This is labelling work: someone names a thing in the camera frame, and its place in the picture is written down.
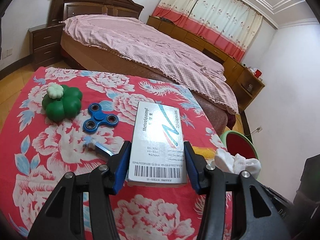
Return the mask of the red white floral curtain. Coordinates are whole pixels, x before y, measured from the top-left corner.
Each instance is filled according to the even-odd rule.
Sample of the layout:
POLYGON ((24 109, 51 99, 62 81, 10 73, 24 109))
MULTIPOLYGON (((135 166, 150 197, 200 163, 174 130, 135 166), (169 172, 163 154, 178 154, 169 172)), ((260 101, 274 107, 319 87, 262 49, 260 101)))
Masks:
POLYGON ((263 17, 241 0, 161 0, 153 16, 200 36, 241 61, 263 17))

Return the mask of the red bin green rim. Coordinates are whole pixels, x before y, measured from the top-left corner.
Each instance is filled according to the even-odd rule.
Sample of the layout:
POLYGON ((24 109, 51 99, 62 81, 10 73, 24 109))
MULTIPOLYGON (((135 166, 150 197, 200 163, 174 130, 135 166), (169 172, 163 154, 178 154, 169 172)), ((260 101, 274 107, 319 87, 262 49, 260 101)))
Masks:
POLYGON ((229 130, 225 131, 220 139, 231 155, 240 154, 246 159, 259 159, 253 144, 243 134, 229 130))

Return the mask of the long wooden cabinet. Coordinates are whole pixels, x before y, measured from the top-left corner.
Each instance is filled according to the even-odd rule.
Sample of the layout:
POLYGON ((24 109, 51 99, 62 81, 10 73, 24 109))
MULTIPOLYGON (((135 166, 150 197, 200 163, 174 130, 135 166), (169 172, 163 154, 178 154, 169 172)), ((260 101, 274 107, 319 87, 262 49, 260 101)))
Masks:
POLYGON ((201 38, 191 32, 174 25, 173 23, 163 18, 149 16, 147 25, 154 27, 161 33, 164 33, 171 38, 184 42, 185 44, 193 47, 204 55, 222 64, 224 67, 224 76, 226 83, 229 86, 233 86, 244 68, 228 54, 224 53, 221 49, 207 42, 204 38, 201 38))

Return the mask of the red cup on shelf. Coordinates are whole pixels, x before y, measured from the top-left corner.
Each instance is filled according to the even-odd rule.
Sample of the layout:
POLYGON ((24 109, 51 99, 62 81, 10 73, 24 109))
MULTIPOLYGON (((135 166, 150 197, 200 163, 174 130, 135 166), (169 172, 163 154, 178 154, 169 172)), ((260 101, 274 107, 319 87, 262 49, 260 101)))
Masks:
POLYGON ((255 77, 259 78, 259 77, 262 75, 262 72, 257 69, 257 70, 255 71, 255 74, 254 74, 254 75, 255 75, 255 77))

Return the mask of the blue fidget spinner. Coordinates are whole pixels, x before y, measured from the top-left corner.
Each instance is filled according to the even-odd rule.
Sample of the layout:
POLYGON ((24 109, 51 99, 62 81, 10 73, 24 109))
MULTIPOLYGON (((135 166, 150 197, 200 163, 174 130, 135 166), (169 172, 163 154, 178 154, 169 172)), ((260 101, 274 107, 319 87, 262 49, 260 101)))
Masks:
POLYGON ((107 114, 103 112, 102 106, 98 103, 92 103, 88 107, 90 118, 83 124, 84 132, 93 134, 100 126, 116 127, 119 118, 115 114, 107 114))

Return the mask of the pink bed quilt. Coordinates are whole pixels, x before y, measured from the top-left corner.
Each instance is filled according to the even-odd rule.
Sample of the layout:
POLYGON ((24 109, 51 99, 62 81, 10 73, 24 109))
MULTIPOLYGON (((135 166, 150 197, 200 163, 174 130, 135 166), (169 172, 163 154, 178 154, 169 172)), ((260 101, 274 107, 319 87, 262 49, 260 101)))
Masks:
POLYGON ((78 15, 63 23, 65 34, 76 42, 117 52, 185 85, 229 114, 239 113, 223 66, 185 43, 130 17, 78 15))

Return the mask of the white crumpled tissue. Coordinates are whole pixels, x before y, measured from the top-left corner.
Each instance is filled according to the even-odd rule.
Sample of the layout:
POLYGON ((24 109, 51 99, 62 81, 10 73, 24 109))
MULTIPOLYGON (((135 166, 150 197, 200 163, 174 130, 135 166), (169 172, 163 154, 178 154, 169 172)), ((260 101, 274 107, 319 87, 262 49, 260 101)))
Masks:
POLYGON ((246 159, 240 154, 231 155, 224 149, 217 149, 214 158, 215 166, 223 172, 240 174, 241 171, 248 171, 254 179, 257 179, 261 171, 261 163, 258 159, 246 159))

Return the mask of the dark wooden headboard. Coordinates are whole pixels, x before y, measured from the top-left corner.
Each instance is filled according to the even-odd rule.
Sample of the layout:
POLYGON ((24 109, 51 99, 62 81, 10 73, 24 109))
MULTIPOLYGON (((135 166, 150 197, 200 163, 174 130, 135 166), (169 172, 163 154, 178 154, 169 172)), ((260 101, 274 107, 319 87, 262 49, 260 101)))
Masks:
POLYGON ((52 0, 48 24, 55 25, 77 15, 108 15, 138 19, 144 7, 133 0, 52 0))

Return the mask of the wooden corner shelf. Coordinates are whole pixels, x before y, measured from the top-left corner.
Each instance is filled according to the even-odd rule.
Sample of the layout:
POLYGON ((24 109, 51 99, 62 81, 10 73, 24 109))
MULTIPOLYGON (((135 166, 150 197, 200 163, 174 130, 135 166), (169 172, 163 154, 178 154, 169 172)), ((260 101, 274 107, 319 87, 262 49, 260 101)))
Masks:
POLYGON ((231 87, 240 113, 252 103, 264 87, 265 85, 247 68, 242 71, 231 87))

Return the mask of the dark wooden nightstand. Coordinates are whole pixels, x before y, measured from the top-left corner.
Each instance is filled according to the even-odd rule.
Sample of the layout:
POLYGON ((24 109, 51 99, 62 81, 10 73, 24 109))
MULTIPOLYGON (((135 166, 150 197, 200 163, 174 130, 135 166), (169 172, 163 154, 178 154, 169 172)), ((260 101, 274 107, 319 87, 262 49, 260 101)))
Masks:
POLYGON ((28 30, 29 51, 34 70, 61 60, 60 42, 64 26, 64 23, 43 24, 28 30))

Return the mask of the green clover toy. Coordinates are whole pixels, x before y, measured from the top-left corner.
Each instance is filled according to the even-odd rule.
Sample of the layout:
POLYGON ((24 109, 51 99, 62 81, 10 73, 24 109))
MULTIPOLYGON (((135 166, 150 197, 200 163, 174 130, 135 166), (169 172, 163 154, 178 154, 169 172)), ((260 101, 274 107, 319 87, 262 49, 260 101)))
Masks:
POLYGON ((75 118, 81 110, 82 92, 76 87, 52 83, 42 99, 42 108, 48 119, 61 122, 75 118))

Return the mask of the white wall socket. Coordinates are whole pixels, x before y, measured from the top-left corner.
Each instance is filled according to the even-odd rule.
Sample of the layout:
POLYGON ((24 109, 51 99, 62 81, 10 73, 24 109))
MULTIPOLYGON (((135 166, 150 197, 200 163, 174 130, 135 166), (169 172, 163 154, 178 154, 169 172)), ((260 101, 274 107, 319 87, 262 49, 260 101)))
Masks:
POLYGON ((257 128, 257 132, 259 133, 259 132, 261 132, 262 131, 262 127, 261 126, 259 126, 258 128, 257 128))

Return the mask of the white medicine box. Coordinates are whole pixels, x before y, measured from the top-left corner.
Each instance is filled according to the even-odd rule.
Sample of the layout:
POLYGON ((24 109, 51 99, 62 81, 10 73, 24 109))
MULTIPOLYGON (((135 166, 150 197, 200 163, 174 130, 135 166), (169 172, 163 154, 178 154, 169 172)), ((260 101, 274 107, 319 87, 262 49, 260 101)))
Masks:
POLYGON ((153 187, 179 187, 187 183, 178 108, 138 103, 127 182, 153 187))

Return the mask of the red floral table cloth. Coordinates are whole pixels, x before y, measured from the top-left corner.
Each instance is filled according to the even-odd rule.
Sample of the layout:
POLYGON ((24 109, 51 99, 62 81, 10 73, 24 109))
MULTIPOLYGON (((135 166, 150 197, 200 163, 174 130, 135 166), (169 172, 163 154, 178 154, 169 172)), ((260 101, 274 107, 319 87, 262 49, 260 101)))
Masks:
MULTIPOLYGON (((184 86, 137 76, 59 68, 39 68, 23 87, 1 131, 1 211, 22 236, 50 193, 67 172, 91 172, 103 161, 83 146, 82 126, 91 103, 118 116, 115 128, 101 127, 93 138, 117 153, 131 140, 140 101, 177 107, 184 139, 192 146, 222 147, 220 135, 184 86), (42 99, 52 83, 80 89, 80 113, 72 120, 51 122, 42 99)), ((195 239, 204 207, 203 196, 190 185, 155 188, 124 185, 111 197, 121 239, 195 239)))

